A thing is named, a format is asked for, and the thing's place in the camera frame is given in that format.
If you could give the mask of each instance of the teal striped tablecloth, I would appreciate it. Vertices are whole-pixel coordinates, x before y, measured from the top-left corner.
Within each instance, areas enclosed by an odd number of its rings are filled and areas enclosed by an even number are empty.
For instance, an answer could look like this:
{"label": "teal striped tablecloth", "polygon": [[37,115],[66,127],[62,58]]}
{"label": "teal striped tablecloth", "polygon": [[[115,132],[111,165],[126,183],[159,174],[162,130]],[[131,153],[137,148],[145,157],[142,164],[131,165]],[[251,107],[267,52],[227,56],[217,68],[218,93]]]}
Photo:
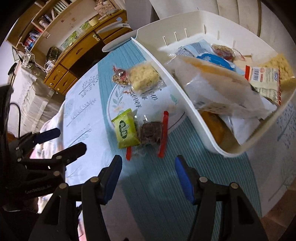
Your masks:
{"label": "teal striped tablecloth", "polygon": [[[117,148],[116,137],[106,115],[108,97],[114,87],[111,82],[112,65],[126,69],[143,60],[140,51],[129,41],[97,64],[104,124],[112,154],[125,156],[125,152]],[[261,214],[259,192],[247,155],[224,158],[210,153],[186,118],[169,134],[165,158],[157,158],[155,150],[149,149],[144,158],[133,158],[131,162],[123,158],[123,191],[147,241],[182,241],[189,234],[196,207],[190,205],[181,190],[174,169],[177,155],[183,155],[189,166],[215,183],[228,185],[237,182],[257,213]],[[220,205],[217,205],[217,210],[221,211]],[[220,214],[217,214],[213,240],[218,240],[219,219]]]}

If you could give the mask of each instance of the tiled floor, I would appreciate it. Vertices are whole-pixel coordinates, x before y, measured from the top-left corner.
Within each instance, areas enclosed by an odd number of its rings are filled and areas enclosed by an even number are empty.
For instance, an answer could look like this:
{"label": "tiled floor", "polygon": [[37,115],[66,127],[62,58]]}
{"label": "tiled floor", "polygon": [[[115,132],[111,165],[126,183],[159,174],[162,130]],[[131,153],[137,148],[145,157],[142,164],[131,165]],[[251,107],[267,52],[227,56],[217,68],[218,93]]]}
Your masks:
{"label": "tiled floor", "polygon": [[269,241],[278,241],[296,215],[296,179],[280,201],[261,219]]}

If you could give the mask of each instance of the yellow-green candy wrapper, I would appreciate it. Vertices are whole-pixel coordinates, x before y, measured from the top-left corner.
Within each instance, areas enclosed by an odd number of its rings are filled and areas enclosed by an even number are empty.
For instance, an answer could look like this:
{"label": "yellow-green candy wrapper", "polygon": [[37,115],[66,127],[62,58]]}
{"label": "yellow-green candy wrapper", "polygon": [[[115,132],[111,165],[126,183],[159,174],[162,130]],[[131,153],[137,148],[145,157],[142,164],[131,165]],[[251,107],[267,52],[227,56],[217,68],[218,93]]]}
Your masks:
{"label": "yellow-green candy wrapper", "polygon": [[112,122],[115,126],[118,148],[126,148],[140,144],[135,123],[131,115],[131,109],[127,109],[119,114]]}

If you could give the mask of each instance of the wooden desk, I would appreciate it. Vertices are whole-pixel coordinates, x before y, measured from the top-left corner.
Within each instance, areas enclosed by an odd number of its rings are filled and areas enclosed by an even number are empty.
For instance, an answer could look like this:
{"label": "wooden desk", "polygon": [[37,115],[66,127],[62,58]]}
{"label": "wooden desk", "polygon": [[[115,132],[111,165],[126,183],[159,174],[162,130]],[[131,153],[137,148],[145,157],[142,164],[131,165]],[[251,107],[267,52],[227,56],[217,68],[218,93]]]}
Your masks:
{"label": "wooden desk", "polygon": [[119,18],[122,19],[123,23],[127,21],[125,10],[120,10],[111,14],[102,19],[97,25],[87,29],[85,34],[79,37],[71,46],[62,52],[57,59],[55,66],[44,79],[44,83],[65,95],[79,79],[75,73],[70,71],[70,68],[77,62],[77,60],[96,44],[101,42],[107,44],[131,31],[129,28],[116,28],[101,34],[96,33],[101,28],[118,21]]}

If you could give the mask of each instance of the green logo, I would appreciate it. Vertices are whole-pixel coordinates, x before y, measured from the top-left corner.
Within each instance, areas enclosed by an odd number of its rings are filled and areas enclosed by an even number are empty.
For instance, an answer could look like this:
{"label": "green logo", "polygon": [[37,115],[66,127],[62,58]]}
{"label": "green logo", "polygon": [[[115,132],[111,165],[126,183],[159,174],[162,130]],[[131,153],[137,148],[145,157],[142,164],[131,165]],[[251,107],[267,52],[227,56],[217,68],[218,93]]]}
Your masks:
{"label": "green logo", "polygon": [[120,135],[123,139],[125,139],[128,135],[129,124],[126,124],[123,120],[119,122],[119,131]]}

